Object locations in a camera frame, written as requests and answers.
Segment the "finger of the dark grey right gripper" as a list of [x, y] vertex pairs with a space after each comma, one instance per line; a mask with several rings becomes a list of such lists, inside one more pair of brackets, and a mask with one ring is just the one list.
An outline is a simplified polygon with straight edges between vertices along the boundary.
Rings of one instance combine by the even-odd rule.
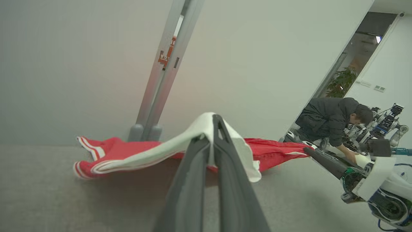
[[337, 179], [340, 179], [346, 172], [346, 166], [344, 166], [341, 161], [339, 161], [336, 157], [324, 153], [320, 149], [305, 147], [304, 153], [312, 157], [312, 159], [318, 162], [324, 169], [334, 175]]

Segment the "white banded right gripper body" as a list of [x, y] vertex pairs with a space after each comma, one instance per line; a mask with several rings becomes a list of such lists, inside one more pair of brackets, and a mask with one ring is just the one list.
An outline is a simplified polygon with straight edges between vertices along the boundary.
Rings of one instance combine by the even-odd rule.
[[377, 157], [374, 163], [367, 163], [364, 169], [348, 167], [341, 177], [344, 193], [341, 199], [346, 204], [368, 202], [391, 176], [395, 157]]

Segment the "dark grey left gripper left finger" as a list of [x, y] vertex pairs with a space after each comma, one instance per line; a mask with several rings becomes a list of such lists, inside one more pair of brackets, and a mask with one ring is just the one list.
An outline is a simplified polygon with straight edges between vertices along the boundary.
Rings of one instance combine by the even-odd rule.
[[203, 232], [206, 166], [210, 146], [205, 136], [190, 141], [153, 232]]

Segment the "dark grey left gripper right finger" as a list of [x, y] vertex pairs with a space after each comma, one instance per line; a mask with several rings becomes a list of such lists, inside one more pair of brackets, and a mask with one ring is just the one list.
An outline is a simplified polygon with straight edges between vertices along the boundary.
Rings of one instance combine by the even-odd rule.
[[223, 118], [212, 116], [220, 232], [271, 232]]

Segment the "red basketball jersey number 23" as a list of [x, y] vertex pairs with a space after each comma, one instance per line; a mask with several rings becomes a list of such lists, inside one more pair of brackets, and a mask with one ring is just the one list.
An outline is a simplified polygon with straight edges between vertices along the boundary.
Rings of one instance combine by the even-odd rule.
[[[120, 138], [98, 141], [77, 137], [81, 146], [92, 155], [93, 161], [76, 162], [73, 171], [79, 178], [92, 179], [118, 171], [143, 169], [168, 158], [182, 159], [193, 138], [204, 135], [212, 139], [213, 116], [215, 116], [213, 112], [201, 114], [183, 133], [164, 143], [160, 141], [125, 142]], [[250, 182], [260, 181], [262, 171], [288, 160], [307, 157], [304, 153], [306, 144], [243, 138], [228, 123], [225, 123], [225, 126]]]

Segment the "person in black jacket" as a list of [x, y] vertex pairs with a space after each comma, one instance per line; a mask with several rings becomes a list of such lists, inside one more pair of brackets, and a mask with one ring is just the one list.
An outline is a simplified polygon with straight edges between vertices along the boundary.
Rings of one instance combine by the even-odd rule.
[[298, 132], [311, 141], [328, 138], [329, 144], [356, 164], [357, 153], [347, 148], [342, 138], [349, 124], [368, 125], [373, 111], [354, 98], [312, 98], [295, 121]]

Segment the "background robot with blue head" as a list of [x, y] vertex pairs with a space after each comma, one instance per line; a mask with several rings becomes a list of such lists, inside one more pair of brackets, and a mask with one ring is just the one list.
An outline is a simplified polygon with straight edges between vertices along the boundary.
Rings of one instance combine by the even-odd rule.
[[384, 139], [387, 134], [394, 132], [390, 137], [391, 147], [398, 147], [400, 139], [409, 131], [407, 125], [399, 122], [399, 115], [404, 107], [400, 104], [393, 104], [389, 110], [377, 114], [377, 119], [372, 123], [371, 135], [373, 138]]

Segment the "green potted plant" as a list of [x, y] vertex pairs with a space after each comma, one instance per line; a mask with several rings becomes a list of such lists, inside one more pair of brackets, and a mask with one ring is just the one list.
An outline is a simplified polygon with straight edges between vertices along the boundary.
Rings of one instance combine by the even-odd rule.
[[350, 67], [334, 74], [328, 82], [326, 97], [343, 98], [357, 78], [357, 73]]

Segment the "grey metal partition post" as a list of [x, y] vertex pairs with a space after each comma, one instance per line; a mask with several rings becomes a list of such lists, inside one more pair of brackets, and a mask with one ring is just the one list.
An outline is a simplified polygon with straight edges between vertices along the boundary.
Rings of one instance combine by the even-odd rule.
[[159, 120], [205, 0], [173, 0], [128, 141], [159, 141]]

